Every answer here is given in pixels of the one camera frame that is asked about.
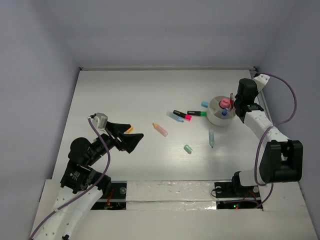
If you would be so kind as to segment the red gel pen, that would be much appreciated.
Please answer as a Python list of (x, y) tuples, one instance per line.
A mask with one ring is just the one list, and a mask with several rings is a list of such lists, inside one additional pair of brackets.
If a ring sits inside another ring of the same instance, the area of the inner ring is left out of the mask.
[(229, 102), (230, 102), (230, 108), (232, 109), (234, 107), (234, 99), (233, 99), (233, 92), (229, 95)]

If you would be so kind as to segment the blue spray bottle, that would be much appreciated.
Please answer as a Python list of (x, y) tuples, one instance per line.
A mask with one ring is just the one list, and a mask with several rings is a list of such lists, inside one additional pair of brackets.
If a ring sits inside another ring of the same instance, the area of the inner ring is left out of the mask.
[(228, 112), (229, 112), (228, 108), (223, 109), (221, 112), (221, 119), (226, 119), (228, 117)]

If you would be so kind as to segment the blue marker cap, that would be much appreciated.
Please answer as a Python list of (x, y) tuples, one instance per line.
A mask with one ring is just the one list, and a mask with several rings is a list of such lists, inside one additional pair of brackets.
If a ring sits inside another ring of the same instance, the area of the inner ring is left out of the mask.
[(204, 108), (208, 108), (209, 107), (209, 103), (207, 101), (202, 101), (201, 102), (201, 106)]

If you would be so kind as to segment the black pink highlighter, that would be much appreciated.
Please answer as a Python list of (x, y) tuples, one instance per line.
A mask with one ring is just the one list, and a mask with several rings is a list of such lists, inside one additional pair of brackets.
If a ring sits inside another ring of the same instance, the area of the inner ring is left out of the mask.
[(184, 120), (187, 120), (187, 121), (190, 121), (192, 119), (192, 116), (189, 115), (189, 114), (186, 114), (186, 113), (183, 113), (181, 111), (178, 111), (178, 110), (174, 110), (173, 113), (177, 116), (179, 116), (180, 118), (184, 119)]

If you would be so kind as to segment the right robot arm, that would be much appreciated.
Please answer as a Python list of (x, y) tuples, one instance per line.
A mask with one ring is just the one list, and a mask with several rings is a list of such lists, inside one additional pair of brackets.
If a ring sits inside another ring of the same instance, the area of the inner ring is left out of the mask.
[(258, 138), (253, 170), (236, 172), (230, 183), (235, 196), (250, 188), (274, 183), (298, 182), (302, 178), (303, 144), (291, 140), (272, 123), (264, 109), (255, 102), (270, 77), (260, 74), (239, 80), (235, 96), (235, 113)]

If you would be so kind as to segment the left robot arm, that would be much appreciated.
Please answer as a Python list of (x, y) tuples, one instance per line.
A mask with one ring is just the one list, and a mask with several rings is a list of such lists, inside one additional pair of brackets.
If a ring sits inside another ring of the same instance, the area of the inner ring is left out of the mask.
[(144, 134), (130, 134), (130, 124), (112, 123), (103, 114), (88, 117), (88, 123), (97, 135), (93, 142), (84, 137), (75, 139), (70, 145), (68, 163), (60, 180), (60, 187), (51, 213), (33, 230), (31, 240), (73, 240), (84, 219), (95, 203), (113, 194), (112, 180), (103, 172), (93, 169), (93, 164), (107, 156), (110, 151), (131, 153)]

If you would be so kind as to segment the orange highlighter marker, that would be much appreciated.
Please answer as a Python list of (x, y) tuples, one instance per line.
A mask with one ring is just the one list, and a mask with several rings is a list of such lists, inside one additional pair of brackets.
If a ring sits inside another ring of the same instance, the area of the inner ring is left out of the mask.
[(152, 125), (153, 125), (154, 129), (157, 132), (159, 132), (162, 136), (164, 136), (164, 137), (168, 136), (168, 132), (164, 128), (162, 128), (159, 124), (153, 123)]

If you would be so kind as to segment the white round container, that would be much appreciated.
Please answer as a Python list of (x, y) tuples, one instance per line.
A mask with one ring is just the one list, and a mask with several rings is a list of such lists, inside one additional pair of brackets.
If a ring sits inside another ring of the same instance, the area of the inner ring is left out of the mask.
[(219, 106), (219, 102), (220, 100), (222, 100), (223, 98), (228, 98), (226, 96), (216, 96), (214, 98), (211, 99), (211, 101), (209, 102), (209, 106), (207, 108), (206, 111), (206, 116), (207, 119), (216, 126), (219, 127), (224, 127), (224, 126), (228, 126), (232, 120), (235, 117), (235, 112), (234, 112), (234, 108), (228, 108), (228, 115), (226, 119), (221, 119), (221, 113), (223, 111), (223, 108), (221, 108)]

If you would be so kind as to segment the blue highlighter marker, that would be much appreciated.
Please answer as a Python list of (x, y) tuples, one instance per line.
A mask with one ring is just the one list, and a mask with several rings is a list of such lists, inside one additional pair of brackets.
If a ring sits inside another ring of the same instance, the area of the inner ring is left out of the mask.
[(167, 115), (168, 117), (172, 118), (173, 120), (179, 122), (179, 123), (183, 123), (183, 122), (184, 122), (183, 118), (181, 118), (180, 116), (174, 114), (174, 113), (171, 112), (171, 111), (168, 111), (168, 112), (166, 113), (166, 115)]

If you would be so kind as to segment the black green highlighter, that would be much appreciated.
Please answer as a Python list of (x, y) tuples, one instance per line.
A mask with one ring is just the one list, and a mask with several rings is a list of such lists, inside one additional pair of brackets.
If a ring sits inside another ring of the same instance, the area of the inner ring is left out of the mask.
[(190, 116), (199, 116), (199, 117), (206, 117), (206, 111), (187, 111), (187, 114)]

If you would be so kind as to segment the green highlighter marker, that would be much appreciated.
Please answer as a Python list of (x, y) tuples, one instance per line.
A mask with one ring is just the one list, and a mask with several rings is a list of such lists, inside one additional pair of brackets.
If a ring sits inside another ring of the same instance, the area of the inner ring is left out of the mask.
[(213, 148), (215, 146), (215, 134), (212, 129), (208, 131), (208, 139), (210, 147)]

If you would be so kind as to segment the green marker cap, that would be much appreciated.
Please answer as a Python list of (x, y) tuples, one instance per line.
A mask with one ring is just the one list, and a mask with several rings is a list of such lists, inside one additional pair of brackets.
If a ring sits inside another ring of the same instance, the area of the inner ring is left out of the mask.
[(185, 145), (183, 147), (183, 149), (188, 153), (188, 154), (191, 154), (193, 152), (193, 149), (189, 146), (189, 145)]

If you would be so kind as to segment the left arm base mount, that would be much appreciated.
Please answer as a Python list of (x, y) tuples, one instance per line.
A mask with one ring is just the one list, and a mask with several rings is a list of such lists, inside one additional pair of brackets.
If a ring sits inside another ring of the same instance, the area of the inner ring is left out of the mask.
[(101, 197), (91, 210), (126, 210), (127, 182), (115, 181), (111, 183), (109, 195)]

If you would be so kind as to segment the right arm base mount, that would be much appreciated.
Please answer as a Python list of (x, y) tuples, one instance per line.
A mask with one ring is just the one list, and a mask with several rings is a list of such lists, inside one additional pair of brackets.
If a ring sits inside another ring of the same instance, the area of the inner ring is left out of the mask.
[(210, 195), (218, 210), (255, 209), (262, 203), (258, 186), (234, 186), (231, 181), (215, 182)]

